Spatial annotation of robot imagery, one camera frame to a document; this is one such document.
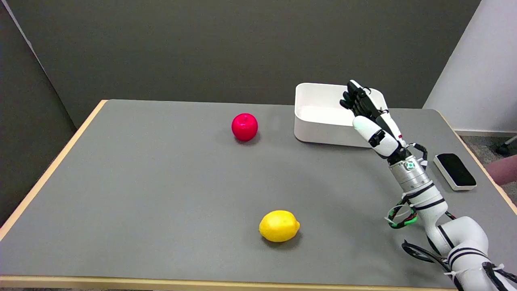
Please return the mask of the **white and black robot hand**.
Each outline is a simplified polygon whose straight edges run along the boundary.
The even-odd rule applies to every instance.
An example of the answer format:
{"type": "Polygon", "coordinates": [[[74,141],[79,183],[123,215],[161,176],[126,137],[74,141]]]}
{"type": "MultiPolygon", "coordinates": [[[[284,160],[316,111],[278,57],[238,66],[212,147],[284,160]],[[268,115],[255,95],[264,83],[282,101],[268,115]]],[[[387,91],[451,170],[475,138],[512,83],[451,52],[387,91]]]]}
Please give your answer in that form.
{"type": "Polygon", "coordinates": [[[403,153],[408,147],[380,91],[349,80],[339,104],[354,114],[354,129],[382,158],[403,153]]]}

